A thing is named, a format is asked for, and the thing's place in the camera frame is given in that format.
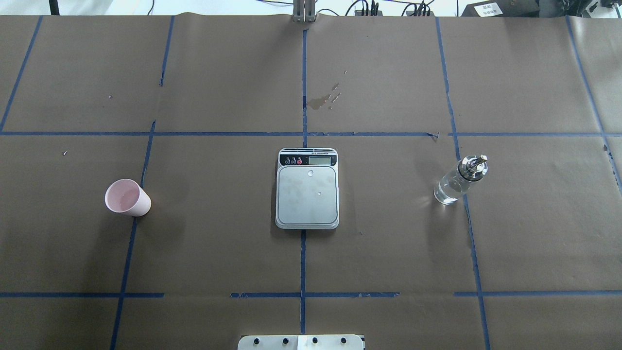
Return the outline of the clear glass sauce bottle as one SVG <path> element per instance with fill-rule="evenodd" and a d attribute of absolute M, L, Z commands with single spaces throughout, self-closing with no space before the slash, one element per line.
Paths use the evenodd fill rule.
<path fill-rule="evenodd" d="M 457 202 L 476 182 L 484 179 L 488 173 L 488 161 L 484 154 L 463 157 L 437 183 L 433 190 L 435 199 L 444 205 Z"/>

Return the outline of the pink plastic cup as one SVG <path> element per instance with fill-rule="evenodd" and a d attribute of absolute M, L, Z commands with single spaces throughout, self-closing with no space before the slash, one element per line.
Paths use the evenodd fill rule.
<path fill-rule="evenodd" d="M 114 213 L 131 217 L 142 217 L 152 206 L 151 198 L 144 189 L 131 179 L 119 179 L 106 189 L 106 207 Z"/>

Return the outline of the white electronic kitchen scale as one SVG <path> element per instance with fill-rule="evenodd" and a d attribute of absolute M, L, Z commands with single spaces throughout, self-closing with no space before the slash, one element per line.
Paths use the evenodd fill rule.
<path fill-rule="evenodd" d="M 338 153 L 333 148 L 283 148 L 276 171 L 275 224 L 332 230 L 340 223 Z"/>

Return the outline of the aluminium frame post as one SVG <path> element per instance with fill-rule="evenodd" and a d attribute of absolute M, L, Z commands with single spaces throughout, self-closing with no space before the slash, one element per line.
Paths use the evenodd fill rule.
<path fill-rule="evenodd" d="M 295 23 L 313 23 L 317 19 L 315 0 L 293 0 L 292 20 Z"/>

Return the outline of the white column base plate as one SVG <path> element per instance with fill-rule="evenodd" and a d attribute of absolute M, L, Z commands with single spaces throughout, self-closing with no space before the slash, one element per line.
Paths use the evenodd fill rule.
<path fill-rule="evenodd" d="M 364 350 L 364 336 L 357 334 L 243 336 L 238 350 Z"/>

